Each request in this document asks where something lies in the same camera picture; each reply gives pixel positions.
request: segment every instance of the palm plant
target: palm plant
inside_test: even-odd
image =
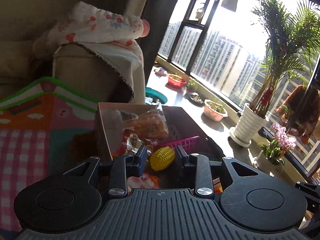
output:
[[[261,63],[266,74],[262,87],[249,108],[265,118],[279,82],[304,78],[301,72],[312,65],[320,49],[320,16],[318,5],[298,2],[290,13],[281,0],[257,0],[252,9],[268,34],[265,60]]]

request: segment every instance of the potted plant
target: potted plant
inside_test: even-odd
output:
[[[284,165],[282,160],[284,153],[295,148],[296,138],[288,137],[285,133],[286,128],[281,127],[278,123],[271,125],[270,129],[275,133],[274,139],[269,144],[259,144],[262,151],[257,158],[257,165],[261,171],[267,174],[270,172],[276,174],[281,172],[282,165]]]
[[[227,117],[228,113],[223,108],[223,105],[218,104],[217,102],[206,99],[204,101],[204,110],[203,113],[210,119],[220,122],[223,117]]]
[[[187,82],[179,75],[168,74],[168,83],[173,87],[182,88]]]
[[[268,34],[265,59],[260,63],[266,76],[255,98],[245,104],[237,126],[230,129],[231,138],[245,147],[267,123],[266,114],[280,81],[302,78],[305,65],[311,64],[312,55],[320,48],[320,17],[316,5],[300,2],[292,14],[281,0],[257,1],[259,5],[252,13],[258,16]]]
[[[196,88],[197,88],[197,83],[194,80],[189,79],[186,85],[186,95],[189,97],[191,94],[196,92]]]

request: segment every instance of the round black pad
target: round black pad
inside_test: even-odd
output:
[[[284,197],[275,190],[261,188],[251,191],[247,195],[247,201],[255,208],[273,210],[283,205]]]
[[[302,192],[267,174],[234,177],[219,204],[236,224],[263,232],[298,227],[307,209]]]
[[[84,177],[53,175],[22,190],[14,211],[23,227],[62,233],[89,222],[101,206],[100,193]]]
[[[40,193],[36,202],[44,209],[59,210],[70,206],[74,199],[75,198],[70,191],[57,188]]]

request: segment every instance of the orchid plant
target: orchid plant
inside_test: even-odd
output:
[[[271,125],[270,130],[275,133],[274,139],[269,145],[261,143],[260,146],[266,158],[273,165],[284,165],[282,157],[286,151],[295,148],[297,139],[295,137],[288,137],[285,133],[286,128],[281,127],[278,123]]]

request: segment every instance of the sky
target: sky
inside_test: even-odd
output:
[[[297,2],[299,0],[282,0],[286,8],[294,13],[297,8]],[[190,20],[193,20],[196,10],[204,3],[205,0],[198,0]],[[214,0],[210,0],[206,14],[203,17],[202,24],[205,23],[209,11],[212,7]],[[178,0],[176,7],[172,13],[170,23],[176,23],[182,21],[187,11],[190,0]],[[249,53],[258,56],[263,59],[265,55],[265,44],[268,35],[264,33],[262,26],[257,23],[257,17],[251,12],[251,9],[258,4],[255,0],[238,0],[236,12],[227,10],[221,6],[218,6],[217,11],[214,14],[212,22],[209,27],[209,31],[212,29],[218,30],[226,38],[241,44],[244,49]]]

